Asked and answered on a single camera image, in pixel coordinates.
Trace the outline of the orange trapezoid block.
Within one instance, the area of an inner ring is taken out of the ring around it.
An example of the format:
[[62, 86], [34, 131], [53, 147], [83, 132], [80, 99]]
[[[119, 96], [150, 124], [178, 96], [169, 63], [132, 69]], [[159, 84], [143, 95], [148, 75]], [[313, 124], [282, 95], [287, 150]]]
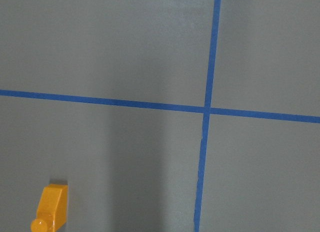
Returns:
[[57, 232], [67, 222], [68, 185], [49, 184], [44, 187], [32, 232]]

